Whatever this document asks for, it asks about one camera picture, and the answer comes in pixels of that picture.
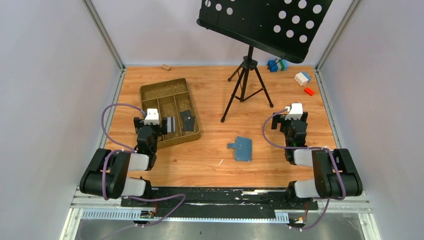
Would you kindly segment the silver credit card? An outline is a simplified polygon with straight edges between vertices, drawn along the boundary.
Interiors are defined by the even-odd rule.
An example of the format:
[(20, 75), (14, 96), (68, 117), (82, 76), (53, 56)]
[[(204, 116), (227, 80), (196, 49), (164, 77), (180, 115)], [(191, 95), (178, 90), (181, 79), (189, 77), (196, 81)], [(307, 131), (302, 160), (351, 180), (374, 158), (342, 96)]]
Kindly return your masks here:
[(167, 133), (173, 133), (176, 131), (176, 122), (174, 116), (167, 117), (166, 128)]

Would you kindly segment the blue leather card holder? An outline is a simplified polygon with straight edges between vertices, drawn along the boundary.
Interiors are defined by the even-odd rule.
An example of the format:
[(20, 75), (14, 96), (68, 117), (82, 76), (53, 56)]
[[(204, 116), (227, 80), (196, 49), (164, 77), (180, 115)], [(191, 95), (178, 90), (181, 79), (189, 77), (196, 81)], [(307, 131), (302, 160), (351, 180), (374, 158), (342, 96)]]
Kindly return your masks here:
[(234, 150), (234, 159), (238, 162), (252, 161), (252, 140), (250, 138), (237, 136), (235, 142), (227, 144), (228, 149)]

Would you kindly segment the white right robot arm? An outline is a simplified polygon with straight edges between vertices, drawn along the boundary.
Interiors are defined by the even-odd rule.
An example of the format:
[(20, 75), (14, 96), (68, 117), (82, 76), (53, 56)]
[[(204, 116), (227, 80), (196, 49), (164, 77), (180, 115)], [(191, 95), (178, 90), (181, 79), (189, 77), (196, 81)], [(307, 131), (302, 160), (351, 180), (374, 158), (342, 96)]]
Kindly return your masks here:
[(348, 149), (307, 146), (307, 118), (307, 112), (298, 119), (281, 113), (274, 113), (271, 118), (271, 129), (284, 135), (286, 161), (313, 170), (311, 179), (289, 183), (290, 195), (298, 199), (337, 200), (362, 195), (363, 183)]

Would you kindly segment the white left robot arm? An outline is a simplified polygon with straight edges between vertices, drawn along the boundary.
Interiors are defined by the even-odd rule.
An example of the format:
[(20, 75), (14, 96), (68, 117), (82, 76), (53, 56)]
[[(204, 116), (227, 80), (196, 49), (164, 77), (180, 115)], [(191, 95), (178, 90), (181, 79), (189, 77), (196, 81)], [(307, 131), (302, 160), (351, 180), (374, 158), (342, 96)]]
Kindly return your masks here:
[(141, 197), (151, 189), (151, 183), (142, 178), (128, 177), (130, 171), (150, 171), (157, 159), (158, 138), (168, 133), (168, 119), (159, 124), (146, 123), (134, 118), (137, 145), (134, 151), (98, 148), (83, 173), (79, 190), (105, 199), (123, 196)]

